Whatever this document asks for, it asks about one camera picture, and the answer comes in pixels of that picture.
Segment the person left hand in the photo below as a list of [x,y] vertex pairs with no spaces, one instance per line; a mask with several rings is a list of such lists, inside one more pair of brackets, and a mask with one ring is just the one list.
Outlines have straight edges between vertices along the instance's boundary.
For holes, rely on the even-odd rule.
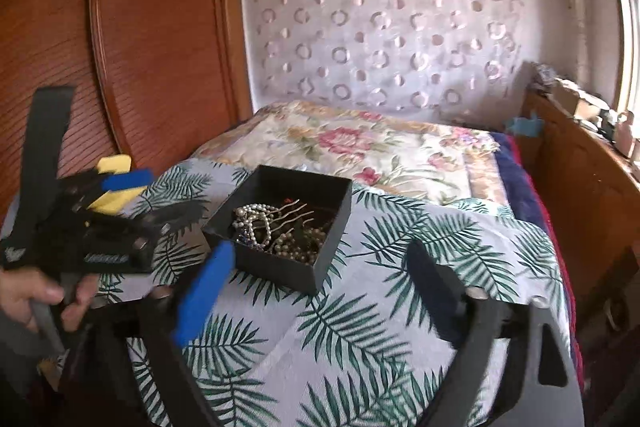
[[[65,297],[62,286],[35,268],[9,272],[2,270],[0,280],[1,311],[12,321],[26,326],[33,332],[37,332],[38,327],[30,304],[35,301],[56,306],[62,303]],[[90,308],[92,299],[96,297],[98,287],[99,277],[94,274],[86,275],[78,283],[75,300],[61,313],[65,332],[75,332],[78,329]]]

